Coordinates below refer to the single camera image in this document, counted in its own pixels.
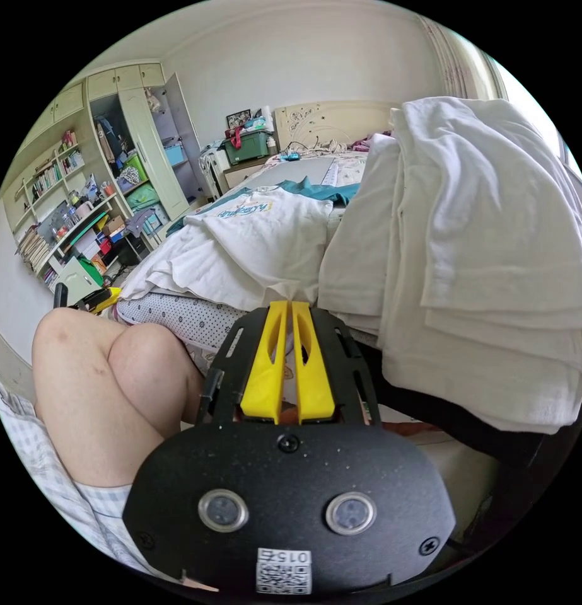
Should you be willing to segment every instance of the white radiator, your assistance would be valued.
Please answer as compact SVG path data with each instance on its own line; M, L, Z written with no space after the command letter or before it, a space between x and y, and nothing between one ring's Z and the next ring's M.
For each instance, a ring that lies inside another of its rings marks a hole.
M230 190L228 182L223 174L230 167L228 155L224 149L219 151L210 150L204 153L200 159L202 174L209 185L208 195L217 199Z

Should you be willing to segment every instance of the person's leg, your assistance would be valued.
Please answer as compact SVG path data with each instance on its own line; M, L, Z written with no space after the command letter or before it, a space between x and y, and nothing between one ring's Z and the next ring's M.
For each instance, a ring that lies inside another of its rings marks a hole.
M78 483L132 483L147 455L192 423L202 376L166 328L127 328L72 309L40 322L32 345L37 416Z

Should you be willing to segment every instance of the yellow bracket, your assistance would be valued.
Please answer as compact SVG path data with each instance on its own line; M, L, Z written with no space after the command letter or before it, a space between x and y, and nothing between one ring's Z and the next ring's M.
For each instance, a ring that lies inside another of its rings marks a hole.
M293 302L291 308L299 422L325 420L333 416L335 401L314 330L310 306L307 302ZM302 348L307 356L305 363Z
M295 376L299 422L328 420L335 412L322 352L306 302L292 302ZM240 402L242 413L249 418L268 418L280 422L284 386L284 347L289 303L270 304L247 387Z
M288 309L287 301L270 304L253 367L240 402L245 416L269 418L275 424L280 422L282 407Z
M101 302L99 305L97 305L95 309L91 310L94 315L101 313L104 309L107 309L108 307L115 304L116 301L119 299L120 293L122 292L122 288L111 287L108 288L108 290L110 291L110 297L107 300Z

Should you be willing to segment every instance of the teal shirt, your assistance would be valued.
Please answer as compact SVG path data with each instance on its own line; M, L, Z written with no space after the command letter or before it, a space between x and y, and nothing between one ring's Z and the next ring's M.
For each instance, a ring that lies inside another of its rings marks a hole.
M296 183L295 181L282 181L282 183L278 183L276 187L284 189L289 193L296 193L298 195L304 195L305 197L311 197L314 200L330 200L334 205L347 206L358 191L360 183L355 183L354 185L343 185L343 187L333 187L332 185L312 185L310 183L310 179L306 177L300 183ZM242 189L239 189L239 191L232 193L232 195L224 196L217 200L200 214L210 212L211 210L218 208L219 206L226 204L227 202L234 200L241 195L250 193L251 191L252 189L243 187ZM179 231L183 227L183 219L184 217L181 217L167 229L167 237L169 237L171 233L175 233L175 231Z

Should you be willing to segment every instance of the ceiling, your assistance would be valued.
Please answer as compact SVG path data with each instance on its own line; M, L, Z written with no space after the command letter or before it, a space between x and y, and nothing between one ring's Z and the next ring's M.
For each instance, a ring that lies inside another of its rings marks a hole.
M378 0L204 0L169 13L134 31L89 63L74 80L114 64L162 61L197 37L214 33L234 21L246 20L251 14L309 11L315 6L339 10L349 5L364 6L366 3L371 8L379 8L387 13L392 10L399 16L412 15L405 9Z

